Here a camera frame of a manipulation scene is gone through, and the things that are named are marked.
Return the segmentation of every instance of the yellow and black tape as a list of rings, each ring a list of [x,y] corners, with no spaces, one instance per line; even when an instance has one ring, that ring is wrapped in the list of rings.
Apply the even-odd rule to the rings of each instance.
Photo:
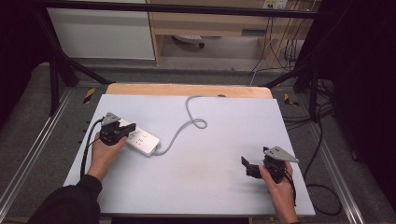
[[[300,104],[298,102],[293,102],[289,99],[289,96],[285,93],[285,104],[287,105],[295,105],[299,106]]]
[[[90,88],[85,95],[84,102],[82,102],[84,105],[88,104],[91,100],[91,97],[93,96],[93,93],[95,92],[95,88]]]

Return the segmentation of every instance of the white tabletop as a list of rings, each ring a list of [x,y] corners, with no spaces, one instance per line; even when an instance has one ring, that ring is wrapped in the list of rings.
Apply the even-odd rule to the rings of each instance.
[[[91,124],[112,112],[159,137],[164,148],[189,119],[186,99],[103,95]],[[98,198],[102,213],[148,217],[254,217],[275,213],[264,181],[246,176],[241,156],[262,164],[262,147],[275,146],[294,155],[276,100],[201,97],[190,101],[190,110],[195,119],[205,119],[208,127],[201,130],[189,126],[166,154],[146,157],[128,146],[121,150]],[[79,181],[87,138],[88,134],[65,186]],[[297,215],[313,216],[300,168],[296,163],[292,167]]]

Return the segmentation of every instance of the white wall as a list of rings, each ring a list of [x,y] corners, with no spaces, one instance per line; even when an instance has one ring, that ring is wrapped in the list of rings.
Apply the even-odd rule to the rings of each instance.
[[[145,0],[96,2],[145,3]],[[146,12],[49,8],[64,52],[73,58],[154,60]]]

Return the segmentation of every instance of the gray cable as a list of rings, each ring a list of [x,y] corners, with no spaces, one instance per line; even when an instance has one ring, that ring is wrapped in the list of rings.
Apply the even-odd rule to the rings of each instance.
[[[203,95],[194,95],[194,96],[190,96],[189,98],[187,98],[185,105],[186,105],[187,113],[189,114],[190,120],[187,121],[187,122],[185,122],[183,125],[181,125],[181,126],[177,129],[177,131],[176,131],[174,137],[173,137],[172,140],[171,140],[171,143],[169,143],[169,146],[166,148],[166,150],[161,151],[161,152],[159,152],[159,151],[156,150],[156,151],[154,152],[154,155],[156,155],[156,156],[161,156],[161,155],[165,154],[167,151],[169,151],[169,149],[171,148],[171,146],[172,146],[173,143],[175,142],[175,139],[177,138],[178,134],[179,134],[182,130],[184,130],[185,128],[187,128],[190,124],[193,124],[195,127],[199,128],[199,129],[205,129],[205,128],[207,127],[207,122],[206,122],[206,120],[204,120],[204,119],[194,119],[194,118],[192,117],[192,115],[191,115],[190,110],[189,110],[189,101],[190,101],[191,99],[198,98],[198,97],[204,97],[204,96],[203,96]]]

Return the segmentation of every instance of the hand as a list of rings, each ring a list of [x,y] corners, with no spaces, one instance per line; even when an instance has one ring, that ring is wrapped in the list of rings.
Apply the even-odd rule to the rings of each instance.
[[[100,135],[97,133],[95,139],[98,140],[92,144],[92,162],[87,175],[92,175],[102,182],[118,152],[125,146],[127,138],[123,137],[116,145],[108,146],[99,137]]]
[[[284,177],[277,184],[263,166],[259,166],[259,169],[262,179],[264,179],[271,194],[271,200],[279,218],[279,223],[298,222],[294,209],[293,192],[289,181]],[[292,175],[293,169],[288,161],[286,161],[286,170]]]

